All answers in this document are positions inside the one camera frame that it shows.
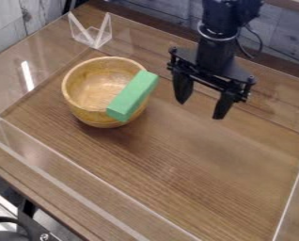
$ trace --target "green sponge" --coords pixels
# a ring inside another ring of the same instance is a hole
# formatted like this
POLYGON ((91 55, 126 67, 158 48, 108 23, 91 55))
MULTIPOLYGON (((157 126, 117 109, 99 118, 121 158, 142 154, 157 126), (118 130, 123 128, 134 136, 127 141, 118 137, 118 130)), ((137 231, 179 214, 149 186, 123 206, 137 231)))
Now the green sponge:
POLYGON ((118 121, 127 122, 139 108, 145 98, 155 89, 159 77, 147 71, 139 71, 121 94, 107 106, 107 115, 118 121))

